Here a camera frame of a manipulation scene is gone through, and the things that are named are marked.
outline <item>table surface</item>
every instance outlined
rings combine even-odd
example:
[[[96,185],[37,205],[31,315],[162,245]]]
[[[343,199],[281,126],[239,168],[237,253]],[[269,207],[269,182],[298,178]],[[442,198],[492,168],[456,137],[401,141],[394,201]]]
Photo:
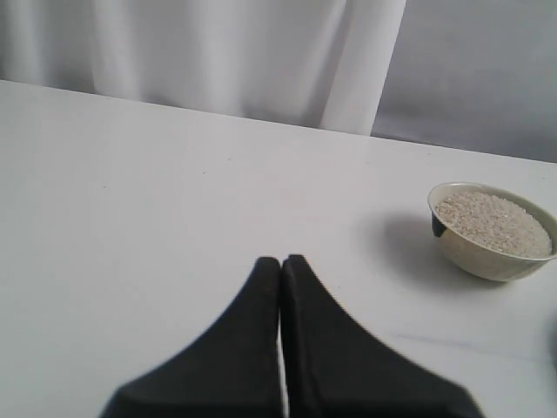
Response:
[[[557,213],[549,163],[0,82],[0,416],[98,416],[258,256],[303,253],[487,418],[555,417],[557,262],[498,285],[444,261],[426,196],[456,180]]]

